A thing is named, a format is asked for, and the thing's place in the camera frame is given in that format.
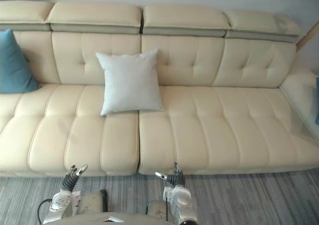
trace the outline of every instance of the sofa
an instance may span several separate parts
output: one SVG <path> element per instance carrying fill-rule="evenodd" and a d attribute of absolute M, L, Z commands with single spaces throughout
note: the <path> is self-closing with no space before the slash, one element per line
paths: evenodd
<path fill-rule="evenodd" d="M 301 28 L 249 10 L 106 2 L 0 1 L 41 84 L 0 94 L 0 176 L 240 174 L 319 166 L 316 77 L 294 65 Z M 100 116 L 95 56 L 159 49 L 163 111 Z"/>

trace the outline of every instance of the gray carpet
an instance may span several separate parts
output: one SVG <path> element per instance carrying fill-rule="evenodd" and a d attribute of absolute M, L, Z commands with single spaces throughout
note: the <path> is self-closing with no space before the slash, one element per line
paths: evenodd
<path fill-rule="evenodd" d="M 0 178 L 0 224 L 35 225 L 38 204 L 58 192 L 61 178 Z M 144 213 L 161 199 L 153 176 L 81 178 L 83 194 L 106 189 L 109 210 Z M 319 169 L 257 175 L 187 176 L 200 225 L 319 224 Z M 43 219 L 48 205 L 41 209 Z"/>

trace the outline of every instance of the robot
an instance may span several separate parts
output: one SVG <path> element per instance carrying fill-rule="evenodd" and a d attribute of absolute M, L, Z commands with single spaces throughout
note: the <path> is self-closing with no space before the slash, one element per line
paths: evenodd
<path fill-rule="evenodd" d="M 107 209 L 107 193 L 101 190 L 80 199 L 79 192 L 73 192 L 80 176 L 87 169 L 87 165 L 79 170 L 73 165 L 66 173 L 60 192 L 52 199 L 41 202 L 38 207 L 50 202 L 49 213 L 43 224 L 48 225 L 106 225 L 121 223 L 124 225 L 198 225 L 196 213 L 192 207 L 191 193 L 185 188 L 185 177 L 179 165 L 175 163 L 174 175 L 156 172 L 156 176 L 166 180 L 173 187 L 165 187 L 163 201 L 152 201 L 147 207 L 145 215 L 111 213 Z"/>

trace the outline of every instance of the headrest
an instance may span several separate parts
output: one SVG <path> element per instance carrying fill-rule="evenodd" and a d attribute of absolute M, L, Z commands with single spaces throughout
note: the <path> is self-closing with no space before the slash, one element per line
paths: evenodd
<path fill-rule="evenodd" d="M 105 2 L 57 2 L 47 19 L 54 31 L 138 34 L 139 6 Z"/>
<path fill-rule="evenodd" d="M 264 39 L 285 42 L 296 42 L 303 30 L 290 18 L 253 10 L 227 10 L 231 29 L 226 38 Z"/>
<path fill-rule="evenodd" d="M 0 30 L 51 30 L 45 20 L 52 7 L 44 1 L 0 1 Z"/>
<path fill-rule="evenodd" d="M 176 4 L 144 7 L 143 34 L 223 37 L 228 28 L 227 17 L 215 8 Z"/>

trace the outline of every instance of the blue object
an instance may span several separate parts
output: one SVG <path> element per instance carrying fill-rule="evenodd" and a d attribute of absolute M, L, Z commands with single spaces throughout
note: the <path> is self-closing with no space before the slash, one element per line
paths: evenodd
<path fill-rule="evenodd" d="M 319 110 L 319 77 L 317 77 L 316 80 L 317 80 L 317 101 L 318 101 L 318 110 Z M 316 124 L 319 125 L 319 111 L 316 118 Z"/>
<path fill-rule="evenodd" d="M 12 29 L 0 31 L 0 93 L 24 93 L 38 88 Z"/>

